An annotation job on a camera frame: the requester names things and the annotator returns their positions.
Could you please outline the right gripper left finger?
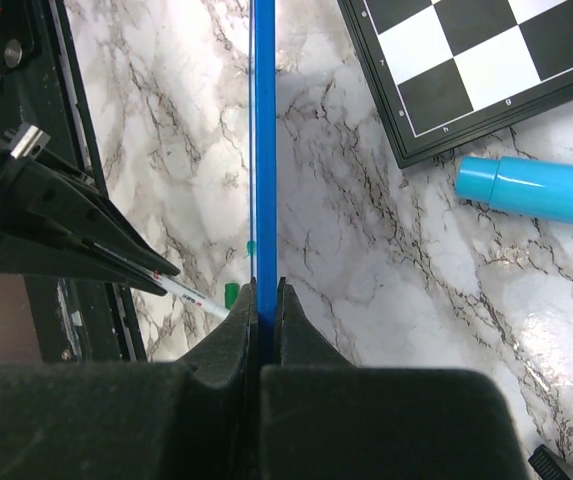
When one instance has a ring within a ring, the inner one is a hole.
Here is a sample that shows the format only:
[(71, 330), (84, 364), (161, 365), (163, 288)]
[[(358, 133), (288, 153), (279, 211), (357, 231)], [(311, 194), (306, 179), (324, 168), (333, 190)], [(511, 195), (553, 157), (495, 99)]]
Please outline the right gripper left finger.
[(256, 286), (173, 362), (0, 366), (0, 479), (248, 479)]

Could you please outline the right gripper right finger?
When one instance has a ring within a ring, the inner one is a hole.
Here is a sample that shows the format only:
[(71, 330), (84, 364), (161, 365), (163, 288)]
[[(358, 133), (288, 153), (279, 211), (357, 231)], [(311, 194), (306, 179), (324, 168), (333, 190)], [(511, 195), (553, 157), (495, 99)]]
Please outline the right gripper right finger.
[(507, 403), (461, 369), (352, 365), (278, 288), (275, 363), (260, 374), (265, 479), (524, 479)]

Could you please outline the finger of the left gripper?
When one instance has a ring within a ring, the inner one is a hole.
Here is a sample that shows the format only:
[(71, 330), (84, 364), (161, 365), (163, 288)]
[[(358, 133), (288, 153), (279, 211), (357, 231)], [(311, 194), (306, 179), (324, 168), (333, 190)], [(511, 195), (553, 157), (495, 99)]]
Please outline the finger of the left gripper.
[(142, 267), (94, 244), (68, 240), (41, 243), (0, 230), (0, 274), (69, 278), (114, 283), (163, 295), (149, 267)]
[(154, 251), (119, 210), (76, 171), (61, 172), (0, 149), (0, 230), (45, 243), (68, 240), (167, 275), (179, 270)]

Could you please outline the white green marker pen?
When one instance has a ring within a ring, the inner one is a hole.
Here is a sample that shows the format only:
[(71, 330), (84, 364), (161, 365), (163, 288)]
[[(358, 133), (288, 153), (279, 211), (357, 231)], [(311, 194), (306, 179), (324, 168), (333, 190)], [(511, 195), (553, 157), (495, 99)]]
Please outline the white green marker pen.
[(201, 308), (206, 313), (216, 316), (217, 318), (224, 320), (229, 314), (229, 310), (224, 306), (220, 305), (211, 298), (205, 296), (204, 294), (198, 292), (197, 290), (184, 285), (175, 276), (170, 276), (164, 273), (160, 273), (155, 270), (147, 269), (146, 267), (139, 266), (136, 263), (127, 260), (120, 255), (114, 254), (108, 251), (108, 254), (114, 256), (116, 259), (125, 263), (128, 267), (132, 268), (135, 272), (142, 274), (147, 280), (151, 280), (156, 286), (160, 287), (167, 293), (171, 293), (177, 297), (181, 297), (183, 300), (194, 304), (195, 306)]

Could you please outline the green marker cap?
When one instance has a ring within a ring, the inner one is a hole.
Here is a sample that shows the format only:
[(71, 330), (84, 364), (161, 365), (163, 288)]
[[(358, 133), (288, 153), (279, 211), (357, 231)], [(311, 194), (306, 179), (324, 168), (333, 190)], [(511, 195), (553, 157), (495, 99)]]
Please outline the green marker cap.
[(224, 302), (225, 308), (231, 310), (234, 306), (240, 292), (240, 285), (236, 282), (229, 282), (225, 284)]

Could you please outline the blue framed whiteboard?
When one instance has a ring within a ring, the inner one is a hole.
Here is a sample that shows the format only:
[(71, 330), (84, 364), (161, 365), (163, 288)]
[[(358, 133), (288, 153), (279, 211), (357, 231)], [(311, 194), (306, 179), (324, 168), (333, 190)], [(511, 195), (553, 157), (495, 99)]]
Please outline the blue framed whiteboard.
[(249, 52), (251, 238), (257, 286), (259, 358), (274, 360), (278, 296), (276, 3), (250, 3)]

